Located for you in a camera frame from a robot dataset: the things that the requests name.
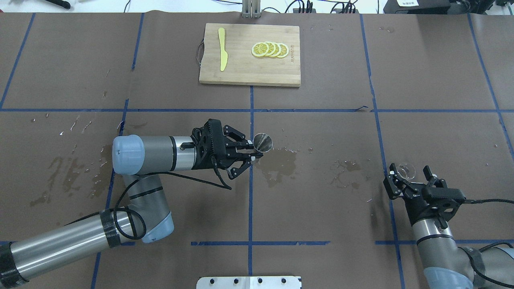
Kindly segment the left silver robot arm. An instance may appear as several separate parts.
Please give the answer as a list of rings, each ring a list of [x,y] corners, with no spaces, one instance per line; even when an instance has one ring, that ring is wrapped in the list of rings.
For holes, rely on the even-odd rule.
[[[1,241],[22,241],[111,208],[121,113],[1,113]],[[175,231],[92,254],[31,278],[24,289],[194,289],[200,277],[248,275],[243,246],[192,246],[247,237],[249,172],[232,190],[162,175]]]

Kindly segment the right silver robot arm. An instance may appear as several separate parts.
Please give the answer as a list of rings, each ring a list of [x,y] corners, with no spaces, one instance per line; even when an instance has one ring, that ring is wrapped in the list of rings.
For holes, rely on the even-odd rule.
[[[496,241],[482,248],[459,246],[449,221],[466,204],[508,203],[508,199],[467,199],[459,189],[423,168],[426,183],[411,182],[391,163],[383,180],[391,200],[402,199],[431,289],[512,289],[513,244]]]

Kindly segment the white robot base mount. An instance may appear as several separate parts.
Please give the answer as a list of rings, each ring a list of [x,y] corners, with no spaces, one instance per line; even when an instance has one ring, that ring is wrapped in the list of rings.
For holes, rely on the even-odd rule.
[[[297,276],[202,277],[197,289],[302,289]]]

